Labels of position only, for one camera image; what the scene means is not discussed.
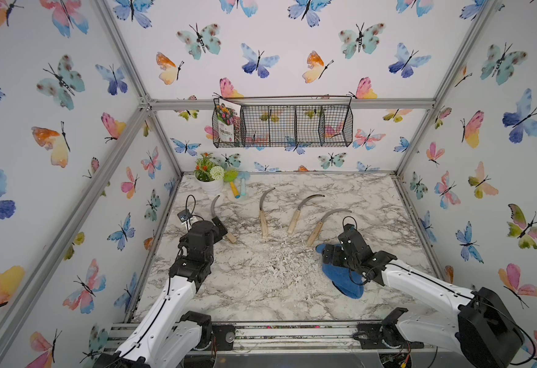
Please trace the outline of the blue rag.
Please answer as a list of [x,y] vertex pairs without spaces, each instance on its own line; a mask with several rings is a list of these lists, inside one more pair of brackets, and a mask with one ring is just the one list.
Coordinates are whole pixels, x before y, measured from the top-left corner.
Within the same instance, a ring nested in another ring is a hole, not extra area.
[[360,299],[364,293],[362,277],[348,266],[346,254],[340,245],[321,244],[315,251],[322,256],[322,272],[343,295]]

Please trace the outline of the sickle wooden handle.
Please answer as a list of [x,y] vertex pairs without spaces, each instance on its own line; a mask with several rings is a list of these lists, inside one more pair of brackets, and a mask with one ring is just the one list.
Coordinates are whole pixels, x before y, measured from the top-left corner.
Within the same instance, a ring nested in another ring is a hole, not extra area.
[[221,195],[215,196],[210,205],[210,214],[212,216],[212,223],[219,229],[219,234],[222,237],[227,239],[230,243],[236,244],[237,242],[236,237],[234,236],[233,233],[231,233],[230,230],[227,229],[227,227],[223,223],[222,216],[219,216],[216,211],[216,207],[220,198],[221,198]]
[[318,221],[314,229],[312,230],[310,236],[308,237],[308,240],[306,242],[307,246],[311,246],[314,244],[314,242],[318,239],[322,228],[325,224],[325,222],[328,220],[328,218],[336,213],[352,213],[349,209],[333,209],[325,213],[322,218]]
[[323,194],[313,194],[311,196],[307,196],[306,198],[302,199],[302,201],[297,206],[297,209],[295,210],[293,217],[291,218],[291,222],[289,223],[289,227],[287,231],[289,235],[292,235],[293,232],[295,231],[296,225],[298,224],[298,221],[301,216],[302,208],[304,207],[304,205],[312,199],[324,198],[324,197],[325,195]]
[[264,239],[266,239],[268,237],[268,235],[269,235],[269,227],[268,227],[268,222],[267,222],[267,219],[266,219],[263,204],[264,204],[265,198],[268,196],[268,194],[271,193],[275,189],[276,188],[273,187],[273,188],[271,188],[269,190],[266,190],[264,193],[262,193],[260,201],[259,201],[259,221],[260,221],[260,224],[261,224],[262,237]]

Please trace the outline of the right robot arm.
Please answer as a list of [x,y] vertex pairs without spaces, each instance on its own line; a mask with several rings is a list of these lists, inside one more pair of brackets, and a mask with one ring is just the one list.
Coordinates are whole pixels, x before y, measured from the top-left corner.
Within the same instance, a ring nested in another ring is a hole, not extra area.
[[472,291],[422,273],[387,251],[371,250],[362,234],[347,224],[335,244],[316,247],[322,271],[340,293],[358,299],[374,282],[434,309],[424,316],[394,308],[375,330],[358,333],[385,347],[432,345],[461,354],[475,367],[508,367],[524,345],[523,330],[492,290]]

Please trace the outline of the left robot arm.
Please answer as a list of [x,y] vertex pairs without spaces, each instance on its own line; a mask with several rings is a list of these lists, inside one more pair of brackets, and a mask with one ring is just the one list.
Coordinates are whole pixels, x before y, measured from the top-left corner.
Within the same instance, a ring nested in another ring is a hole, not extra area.
[[211,274],[214,245],[228,231],[216,222],[197,221],[179,240],[168,279],[141,323],[113,354],[102,353],[95,367],[177,367],[192,350],[213,343],[211,317],[185,307]]

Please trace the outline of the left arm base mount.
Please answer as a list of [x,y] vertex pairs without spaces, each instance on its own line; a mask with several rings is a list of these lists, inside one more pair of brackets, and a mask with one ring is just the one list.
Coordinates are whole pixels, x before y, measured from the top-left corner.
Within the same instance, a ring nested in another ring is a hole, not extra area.
[[210,315],[194,311],[183,314],[172,330],[172,338],[187,339],[194,332],[196,344],[193,351],[231,351],[236,340],[236,326],[212,322]]

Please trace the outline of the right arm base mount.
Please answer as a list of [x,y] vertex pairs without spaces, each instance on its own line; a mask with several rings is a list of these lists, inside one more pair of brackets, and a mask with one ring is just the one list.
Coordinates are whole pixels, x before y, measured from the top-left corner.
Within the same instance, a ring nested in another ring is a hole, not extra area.
[[352,334],[352,338],[360,343],[362,350],[423,349],[425,347],[423,343],[406,340],[397,328],[399,318],[407,312],[407,308],[395,308],[382,321],[358,324],[357,331]]

